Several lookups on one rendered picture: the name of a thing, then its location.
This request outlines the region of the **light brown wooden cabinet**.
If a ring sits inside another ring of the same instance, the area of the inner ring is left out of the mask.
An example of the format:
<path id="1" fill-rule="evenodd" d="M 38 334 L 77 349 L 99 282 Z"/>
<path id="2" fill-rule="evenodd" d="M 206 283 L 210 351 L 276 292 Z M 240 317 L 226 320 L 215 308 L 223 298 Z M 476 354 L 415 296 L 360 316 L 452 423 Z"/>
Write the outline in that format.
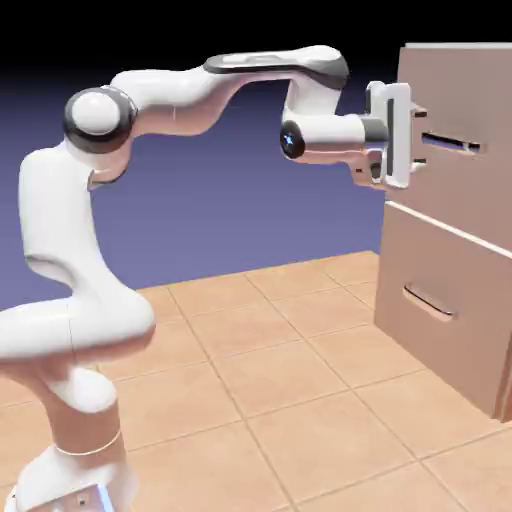
<path id="1" fill-rule="evenodd" d="M 488 416 L 512 420 L 512 43 L 409 43 L 417 109 L 387 193 L 376 325 Z"/>

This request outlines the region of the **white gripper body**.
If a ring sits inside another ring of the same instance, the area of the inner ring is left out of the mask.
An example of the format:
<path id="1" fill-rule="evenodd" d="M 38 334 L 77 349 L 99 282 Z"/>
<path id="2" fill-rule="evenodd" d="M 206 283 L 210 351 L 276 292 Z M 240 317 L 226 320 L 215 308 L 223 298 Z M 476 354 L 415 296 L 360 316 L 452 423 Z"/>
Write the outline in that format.
<path id="1" fill-rule="evenodd" d="M 407 83 L 371 81 L 366 87 L 367 113 L 386 128 L 387 139 L 366 135 L 373 185 L 407 188 L 412 172 L 411 89 Z"/>

